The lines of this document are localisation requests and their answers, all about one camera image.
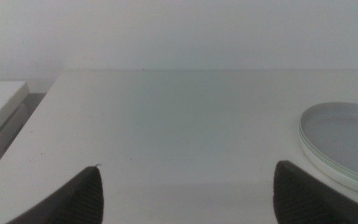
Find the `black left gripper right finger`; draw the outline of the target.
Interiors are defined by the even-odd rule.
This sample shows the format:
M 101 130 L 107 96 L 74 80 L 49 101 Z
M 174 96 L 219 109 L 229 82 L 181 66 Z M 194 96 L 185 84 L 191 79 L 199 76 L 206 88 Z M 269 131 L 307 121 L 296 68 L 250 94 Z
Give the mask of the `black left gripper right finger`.
M 279 223 L 358 224 L 357 202 L 290 161 L 275 166 L 273 209 Z

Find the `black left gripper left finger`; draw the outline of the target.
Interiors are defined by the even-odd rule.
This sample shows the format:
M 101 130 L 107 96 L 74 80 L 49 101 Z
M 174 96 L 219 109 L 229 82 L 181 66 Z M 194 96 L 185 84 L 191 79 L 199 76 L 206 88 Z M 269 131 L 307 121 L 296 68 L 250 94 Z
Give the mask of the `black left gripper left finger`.
M 89 166 L 9 223 L 101 224 L 103 215 L 104 196 L 101 174 L 96 166 Z

